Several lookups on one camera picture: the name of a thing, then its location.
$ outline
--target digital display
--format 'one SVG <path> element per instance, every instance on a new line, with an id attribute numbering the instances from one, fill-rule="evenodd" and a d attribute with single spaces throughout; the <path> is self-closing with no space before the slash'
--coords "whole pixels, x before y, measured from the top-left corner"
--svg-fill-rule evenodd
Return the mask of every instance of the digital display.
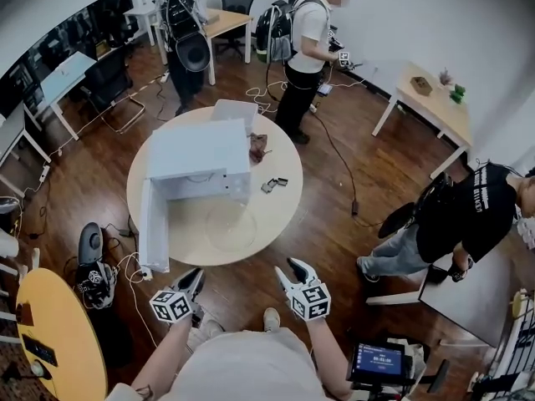
<path id="1" fill-rule="evenodd" d="M 359 371 L 401 375 L 401 359 L 401 351 L 361 343 L 355 365 Z"/>

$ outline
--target white t-shirt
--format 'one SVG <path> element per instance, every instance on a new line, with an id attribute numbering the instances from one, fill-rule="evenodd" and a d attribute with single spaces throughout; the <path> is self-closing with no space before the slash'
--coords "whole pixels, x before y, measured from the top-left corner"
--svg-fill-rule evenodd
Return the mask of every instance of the white t-shirt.
<path id="1" fill-rule="evenodd" d="M 297 0 L 296 5 L 304 0 Z M 325 65 L 325 61 L 310 58 L 301 52 L 301 37 L 316 40 L 325 51 L 329 51 L 329 30 L 331 25 L 332 8 L 327 0 L 321 0 L 325 8 L 317 3 L 305 3 L 298 8 L 293 18 L 293 48 L 298 54 L 290 59 L 289 65 L 300 73 L 318 73 Z"/>
<path id="2" fill-rule="evenodd" d="M 117 385 L 108 401 L 141 401 Z M 160 401 L 329 401 L 307 349 L 287 328 L 223 334 L 202 344 Z"/>

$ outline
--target table top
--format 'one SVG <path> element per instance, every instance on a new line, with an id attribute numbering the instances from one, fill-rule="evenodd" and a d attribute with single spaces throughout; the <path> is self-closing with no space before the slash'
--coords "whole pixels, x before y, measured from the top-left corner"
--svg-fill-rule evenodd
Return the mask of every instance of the table top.
<path id="1" fill-rule="evenodd" d="M 201 124 L 210 120 L 213 107 L 193 110 L 164 124 L 160 129 L 186 124 Z M 244 214 L 232 218 L 236 221 L 221 221 L 222 235 L 230 239 L 236 236 L 233 228 L 243 229 L 248 235 L 255 232 L 250 245 L 238 251 L 223 251 L 212 245 L 207 235 L 209 215 L 212 211 L 231 207 L 229 196 L 211 196 L 196 199 L 175 200 L 169 207 L 169 256 L 195 266 L 219 266 L 240 261 L 271 244 L 286 228 L 298 209 L 303 191 L 303 167 L 299 154 L 288 136 L 271 120 L 257 115 L 253 132 L 267 135 L 266 151 L 262 163 L 251 168 L 251 198 Z M 141 146 L 130 167 L 126 195 L 132 219 L 140 227 L 140 204 L 143 180 L 146 175 L 148 140 Z M 288 186 L 276 186 L 266 195 L 262 184 L 272 178 L 288 179 Z"/>
<path id="2" fill-rule="evenodd" d="M 495 249 L 474 265 L 464 281 L 455 283 L 448 277 L 433 283 L 437 272 L 430 268 L 420 301 L 497 348 L 512 299 L 510 261 Z"/>
<path id="3" fill-rule="evenodd" d="M 220 9 L 207 9 L 208 17 L 219 15 L 219 20 L 210 25 L 205 25 L 204 31 L 208 38 L 214 38 L 220 36 L 227 31 L 231 31 L 234 28 L 241 27 L 249 21 L 252 17 L 249 15 L 243 15 L 241 13 L 228 12 Z"/>
<path id="4" fill-rule="evenodd" d="M 418 94 L 410 84 L 414 77 L 424 77 L 429 82 L 433 91 L 428 97 Z M 466 103 L 456 104 L 453 102 L 450 98 L 450 91 L 442 88 L 439 84 L 437 77 L 414 63 L 408 63 L 400 77 L 397 90 L 409 101 L 420 105 L 435 116 L 445 128 L 457 135 L 467 145 L 472 146 L 470 114 Z"/>
<path id="5" fill-rule="evenodd" d="M 127 10 L 124 15 L 129 16 L 144 16 L 144 15 L 152 15 L 153 13 L 156 13 L 156 6 L 153 2 L 147 2 L 147 4 L 142 4 L 141 6 L 136 6 L 132 8 L 131 10 Z"/>
<path id="6" fill-rule="evenodd" d="M 63 98 L 84 77 L 96 61 L 81 52 L 74 53 L 65 59 L 41 83 L 43 95 L 48 105 Z"/>
<path id="7" fill-rule="evenodd" d="M 24 131 L 24 104 L 20 103 L 0 128 L 0 165 L 7 159 L 13 143 Z"/>
<path id="8" fill-rule="evenodd" d="M 40 379 L 60 401 L 102 401 L 108 391 L 104 358 L 84 306 L 73 290 L 48 269 L 32 270 L 18 289 L 17 304 L 29 303 L 33 327 L 18 324 L 18 334 L 52 348 L 54 367 L 40 360 L 52 380 Z M 24 349 L 32 363 L 37 357 Z"/>

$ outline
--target wooden round table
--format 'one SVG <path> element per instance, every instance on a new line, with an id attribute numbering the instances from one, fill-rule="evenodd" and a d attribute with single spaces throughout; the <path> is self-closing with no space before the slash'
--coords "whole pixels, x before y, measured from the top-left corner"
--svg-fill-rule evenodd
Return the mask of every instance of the wooden round table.
<path id="1" fill-rule="evenodd" d="M 41 378 L 59 401 L 103 401 L 108 393 L 104 357 L 85 308 L 73 290 L 48 269 L 32 270 L 18 289 L 17 304 L 30 305 L 33 326 L 17 324 L 18 336 L 31 337 L 54 350 L 58 366 L 24 348 L 28 361 L 38 360 L 52 375 Z"/>
<path id="2" fill-rule="evenodd" d="M 206 123 L 210 121 L 212 111 L 213 107 L 190 111 L 167 122 L 160 129 Z M 214 246 L 211 240 L 213 238 L 209 237 L 211 231 L 207 227 L 213 228 L 214 222 L 208 223 L 208 218 L 213 210 L 222 210 L 225 206 L 230 209 L 232 199 L 229 196 L 174 200 L 170 202 L 169 208 L 169 255 L 172 259 L 194 266 L 220 266 L 240 261 L 271 244 L 292 220 L 303 191 L 303 167 L 299 154 L 288 136 L 271 120 L 259 114 L 254 120 L 253 132 L 267 135 L 266 151 L 271 152 L 264 156 L 260 164 L 252 164 L 251 167 L 251 198 L 243 213 L 243 218 L 247 218 L 247 236 L 254 231 L 251 242 L 228 250 L 221 249 L 220 244 Z M 140 227 L 141 192 L 148 151 L 149 140 L 141 146 L 134 158 L 126 186 L 128 207 L 137 227 Z M 188 156 L 176 158 L 187 159 Z M 285 178 L 288 185 L 278 185 L 267 195 L 261 190 L 262 185 L 273 178 Z M 237 236 L 236 232 L 232 232 L 232 226 L 244 224 L 243 219 L 239 221 L 241 217 L 232 215 L 229 218 L 236 220 L 221 221 L 220 237 L 224 238 L 225 230 L 228 230 L 229 238 Z"/>

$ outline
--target yellow table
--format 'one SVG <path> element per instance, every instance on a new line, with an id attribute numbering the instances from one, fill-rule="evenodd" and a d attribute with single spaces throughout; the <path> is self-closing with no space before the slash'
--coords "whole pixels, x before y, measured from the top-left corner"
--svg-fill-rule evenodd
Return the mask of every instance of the yellow table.
<path id="1" fill-rule="evenodd" d="M 210 48 L 210 84 L 216 84 L 216 67 L 214 64 L 213 45 L 211 40 L 217 36 L 233 30 L 234 28 L 246 26 L 245 33 L 245 63 L 251 63 L 251 34 L 252 34 L 252 17 L 249 15 L 242 15 L 241 13 L 228 12 L 219 9 L 207 9 L 208 17 L 214 18 L 219 16 L 219 20 L 204 27 L 206 38 L 208 39 L 208 47 Z M 156 31 L 156 39 L 158 41 L 158 49 L 160 50 L 161 61 L 167 65 L 166 49 L 164 47 L 163 37 L 161 36 L 160 26 L 153 24 Z"/>
<path id="2" fill-rule="evenodd" d="M 410 84 L 414 77 L 423 77 L 429 82 L 433 91 L 428 97 L 418 94 Z M 470 132 L 470 115 L 466 104 L 454 103 L 450 98 L 450 91 L 442 88 L 435 76 L 413 63 L 408 63 L 400 76 L 396 85 L 396 92 L 392 94 L 390 104 L 375 127 L 373 136 L 377 136 L 398 101 L 409 105 L 416 111 L 424 110 L 424 112 L 434 117 L 441 130 L 438 138 L 441 138 L 443 134 L 451 133 L 452 137 L 454 137 L 452 139 L 460 143 L 455 153 L 431 174 L 432 179 L 435 179 L 460 155 L 473 146 Z"/>
<path id="3" fill-rule="evenodd" d="M 175 128 L 180 125 L 202 124 L 210 121 L 213 107 L 197 109 L 182 114 L 167 122 L 160 129 Z M 303 192 L 303 167 L 301 159 L 288 136 L 268 118 L 257 115 L 252 130 L 255 134 L 267 135 L 263 161 L 251 168 L 251 197 L 247 203 L 245 217 L 256 229 L 249 245 L 230 251 L 223 251 L 212 245 L 207 235 L 207 217 L 212 210 L 234 203 L 227 195 L 208 196 L 195 199 L 174 200 L 169 206 L 169 257 L 193 266 L 221 266 L 253 256 L 271 244 L 283 232 L 298 209 Z M 132 220 L 140 227 L 141 196 L 146 177 L 147 140 L 132 162 L 126 184 L 126 199 Z M 276 187 L 266 195 L 262 184 L 273 178 L 288 180 L 286 187 Z M 222 229 L 222 238 L 232 238 L 244 227 L 243 216 L 236 216 L 229 210 L 228 220 L 217 224 Z"/>
<path id="4" fill-rule="evenodd" d="M 36 359 L 52 380 L 41 383 L 59 401 L 103 401 L 108 393 L 104 358 L 84 306 L 58 275 L 32 270 L 18 289 L 17 304 L 29 303 L 33 326 L 18 324 L 18 335 L 38 340 L 55 352 L 58 367 L 24 349 L 30 363 Z"/>

